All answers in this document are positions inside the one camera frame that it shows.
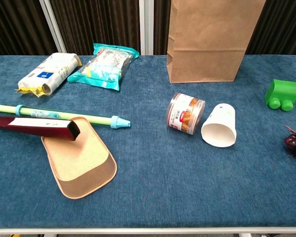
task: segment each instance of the table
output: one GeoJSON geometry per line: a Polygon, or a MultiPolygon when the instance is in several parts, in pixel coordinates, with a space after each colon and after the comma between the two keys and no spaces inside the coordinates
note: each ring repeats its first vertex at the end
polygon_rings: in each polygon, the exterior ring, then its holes
{"type": "Polygon", "coordinates": [[[296,81],[296,56],[246,55],[234,82],[185,84],[169,83],[166,56],[140,56],[120,92],[66,82],[51,96],[15,93],[45,58],[0,56],[0,104],[119,115],[132,126],[94,126],[118,171],[79,200],[61,194],[39,137],[0,130],[0,234],[296,233],[296,158],[283,144],[296,102],[283,112],[263,100],[273,79],[296,81]],[[233,105],[236,144],[215,148],[199,128],[191,136],[167,127],[176,92],[206,101],[201,124],[216,104],[233,105]]]}

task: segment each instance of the plastic jar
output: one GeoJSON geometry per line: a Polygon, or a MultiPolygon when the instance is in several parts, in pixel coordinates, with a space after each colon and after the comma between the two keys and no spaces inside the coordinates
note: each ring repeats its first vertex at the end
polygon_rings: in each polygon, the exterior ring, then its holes
{"type": "Polygon", "coordinates": [[[205,101],[176,93],[170,102],[166,115],[169,127],[193,135],[203,115],[205,101]]]}

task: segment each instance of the green toy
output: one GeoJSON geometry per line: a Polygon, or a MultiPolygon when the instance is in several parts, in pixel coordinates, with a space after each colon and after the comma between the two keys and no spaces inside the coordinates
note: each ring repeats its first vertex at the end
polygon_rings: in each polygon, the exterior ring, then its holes
{"type": "Polygon", "coordinates": [[[264,99],[271,109],[281,107],[283,111],[292,110],[296,100],[296,82],[274,79],[264,99]]]}

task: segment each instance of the white paper cup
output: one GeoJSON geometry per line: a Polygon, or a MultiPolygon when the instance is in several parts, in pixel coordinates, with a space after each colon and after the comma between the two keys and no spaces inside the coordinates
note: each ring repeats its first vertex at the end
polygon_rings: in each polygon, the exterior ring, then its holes
{"type": "Polygon", "coordinates": [[[230,147],[236,142],[235,109],[229,104],[218,104],[201,128],[202,138],[215,147],[230,147]]]}

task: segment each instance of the brown paper bag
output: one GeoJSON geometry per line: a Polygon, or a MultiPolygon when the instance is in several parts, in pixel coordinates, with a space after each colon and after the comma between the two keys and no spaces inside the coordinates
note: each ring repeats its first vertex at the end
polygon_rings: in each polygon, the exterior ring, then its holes
{"type": "Polygon", "coordinates": [[[171,83],[234,81],[265,0],[172,0],[171,83]]]}

